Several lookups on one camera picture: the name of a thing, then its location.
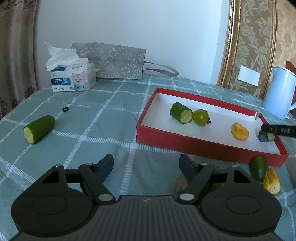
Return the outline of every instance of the kettle spout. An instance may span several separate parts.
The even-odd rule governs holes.
[[[276,74],[277,70],[279,69],[279,67],[272,67],[272,70],[274,72],[274,75]]]

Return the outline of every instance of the tissue pack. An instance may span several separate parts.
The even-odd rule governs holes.
[[[82,62],[50,71],[52,91],[85,91],[96,83],[96,68],[93,63]]]

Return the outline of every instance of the light switch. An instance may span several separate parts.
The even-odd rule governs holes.
[[[259,78],[260,78],[260,73],[254,70],[251,70],[245,66],[241,66],[239,70],[239,77],[238,77],[239,80],[254,86],[258,86]]]

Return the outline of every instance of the blue kettle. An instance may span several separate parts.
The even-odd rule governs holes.
[[[296,86],[296,74],[284,67],[272,68],[274,77],[262,106],[268,112],[283,120],[290,110],[296,108],[296,102],[291,105]]]

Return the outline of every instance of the black knife handle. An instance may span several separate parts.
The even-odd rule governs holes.
[[[273,133],[286,137],[296,137],[296,126],[289,125],[262,125],[261,131],[265,133]]]

